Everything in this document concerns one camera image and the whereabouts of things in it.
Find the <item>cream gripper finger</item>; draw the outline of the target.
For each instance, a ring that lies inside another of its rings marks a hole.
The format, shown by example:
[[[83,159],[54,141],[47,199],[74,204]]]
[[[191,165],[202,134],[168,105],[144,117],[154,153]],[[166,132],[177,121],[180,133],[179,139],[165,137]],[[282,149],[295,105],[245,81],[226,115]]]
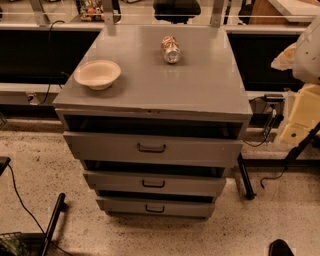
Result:
[[[293,67],[294,52],[296,44],[293,43],[286,47],[272,62],[271,67],[276,70],[284,71]]]

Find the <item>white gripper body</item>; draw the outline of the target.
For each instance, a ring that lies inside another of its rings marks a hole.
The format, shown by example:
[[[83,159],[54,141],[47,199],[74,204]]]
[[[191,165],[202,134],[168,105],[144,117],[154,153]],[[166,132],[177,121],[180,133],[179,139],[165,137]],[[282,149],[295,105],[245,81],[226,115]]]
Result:
[[[305,84],[296,94],[280,140],[298,145],[320,123],[320,86]]]

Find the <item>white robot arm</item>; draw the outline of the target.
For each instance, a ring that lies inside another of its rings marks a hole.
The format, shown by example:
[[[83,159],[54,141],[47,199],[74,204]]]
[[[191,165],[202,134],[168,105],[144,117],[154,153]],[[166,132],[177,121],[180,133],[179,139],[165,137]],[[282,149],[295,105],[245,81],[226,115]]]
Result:
[[[291,70],[303,82],[289,108],[287,124],[279,134],[281,142],[298,145],[320,122],[320,17],[285,48],[272,62],[276,70]]]

